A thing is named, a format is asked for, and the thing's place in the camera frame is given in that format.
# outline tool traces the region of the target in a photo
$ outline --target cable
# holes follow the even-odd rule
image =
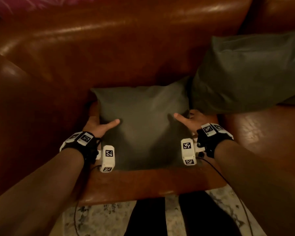
[[[209,162],[207,161],[206,159],[202,158],[202,157],[196,157],[197,159],[200,159],[200,160],[203,160],[205,161],[206,163],[208,163],[211,167],[213,167],[213,169],[223,178],[223,180],[230,185],[230,183],[228,182],[227,179],[225,179],[225,177]],[[244,212],[245,212],[245,215],[246,215],[246,218],[247,218],[247,221],[248,221],[248,225],[249,225],[249,229],[250,229],[250,233],[251,233],[251,236],[254,236],[253,232],[252,232],[252,227],[251,227],[251,224],[250,224],[250,221],[249,221],[249,217],[248,217],[248,214],[247,214],[247,211],[246,211],[246,208],[244,206],[244,203],[242,202],[242,200],[238,197],[238,195],[236,194],[237,198],[239,199],[240,203],[242,204],[242,207],[244,209]]]
[[[102,166],[102,165],[97,165],[97,166],[91,168],[90,172],[91,172],[92,170],[94,170],[95,168],[100,168],[101,166]],[[75,205],[73,221],[74,221],[74,229],[75,229],[76,235],[77,235],[77,236],[80,236],[79,233],[78,233],[78,228],[76,227],[76,219],[75,219],[75,218],[76,218],[76,210],[78,209],[78,205],[79,205],[79,200],[78,200],[78,202],[77,202],[76,205]]]

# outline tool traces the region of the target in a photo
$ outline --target floor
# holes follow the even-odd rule
[[[207,193],[236,222],[243,236],[251,236],[243,207],[230,186],[208,190]],[[80,236],[123,236],[136,202],[79,207],[76,225]],[[186,236],[178,197],[165,197],[168,236]],[[77,236],[74,228],[74,207],[63,213],[64,236]],[[255,218],[248,211],[254,236],[266,236]]]

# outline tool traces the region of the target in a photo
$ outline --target pillow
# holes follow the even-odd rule
[[[101,123],[116,118],[120,124],[107,131],[104,145],[115,147],[116,170],[143,170],[184,166],[180,141],[190,131],[173,118],[188,115],[188,79],[168,86],[91,89],[100,102]]]
[[[191,107],[205,114],[295,104],[295,32],[213,37],[191,96]]]

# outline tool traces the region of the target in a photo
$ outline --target person's right arm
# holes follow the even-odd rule
[[[200,112],[192,113],[191,119],[174,116],[193,132],[212,123]],[[267,236],[295,235],[295,177],[231,140],[219,143],[214,157]]]

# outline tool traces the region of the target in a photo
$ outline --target wristband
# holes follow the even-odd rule
[[[90,165],[96,161],[97,147],[101,141],[101,138],[96,138],[91,132],[80,131],[65,140],[59,151],[66,148],[74,148],[83,155],[84,165]]]
[[[214,151],[217,145],[224,140],[232,140],[233,135],[216,123],[207,123],[197,130],[198,147],[205,147],[208,157],[214,158]]]

